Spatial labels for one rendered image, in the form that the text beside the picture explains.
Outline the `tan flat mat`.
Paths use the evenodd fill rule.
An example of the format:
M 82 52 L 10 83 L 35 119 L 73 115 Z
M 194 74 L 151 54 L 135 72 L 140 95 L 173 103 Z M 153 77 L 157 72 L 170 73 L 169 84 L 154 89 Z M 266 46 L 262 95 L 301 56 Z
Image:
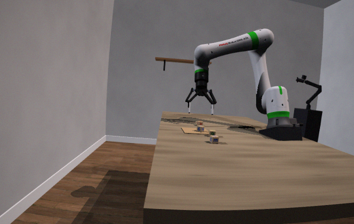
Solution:
M 209 132 L 204 129 L 204 132 L 198 132 L 197 128 L 189 128 L 189 127 L 182 127 L 181 128 L 185 134 L 200 134 L 200 135 L 208 135 Z

